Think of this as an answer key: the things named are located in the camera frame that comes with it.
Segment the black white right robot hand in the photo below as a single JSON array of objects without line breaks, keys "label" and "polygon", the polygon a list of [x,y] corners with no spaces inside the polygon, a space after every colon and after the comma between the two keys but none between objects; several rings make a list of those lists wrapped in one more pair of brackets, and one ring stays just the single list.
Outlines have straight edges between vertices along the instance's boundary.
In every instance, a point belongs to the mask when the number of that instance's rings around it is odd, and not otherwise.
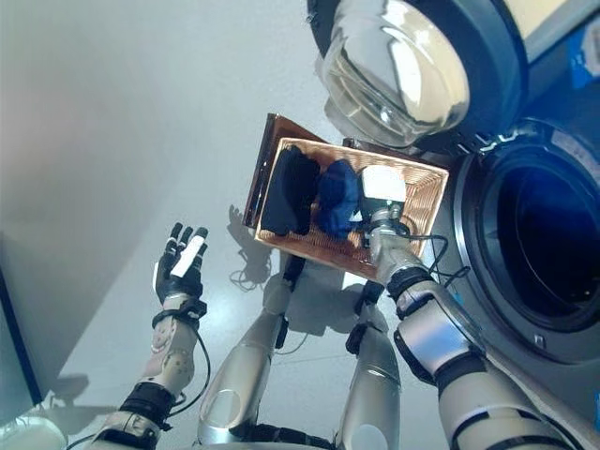
[{"label": "black white right robot hand", "polygon": [[400,219],[406,197],[405,180],[391,166],[369,165],[359,172],[357,209],[364,224]]}]

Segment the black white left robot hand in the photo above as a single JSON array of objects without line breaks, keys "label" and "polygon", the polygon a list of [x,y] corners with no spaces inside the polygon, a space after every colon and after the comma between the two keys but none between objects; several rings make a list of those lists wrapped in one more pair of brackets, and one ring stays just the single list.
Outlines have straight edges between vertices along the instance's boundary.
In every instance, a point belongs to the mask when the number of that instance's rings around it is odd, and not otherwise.
[{"label": "black white left robot hand", "polygon": [[202,264],[208,230],[175,222],[153,272],[153,289],[161,305],[184,294],[199,299],[203,293]]}]

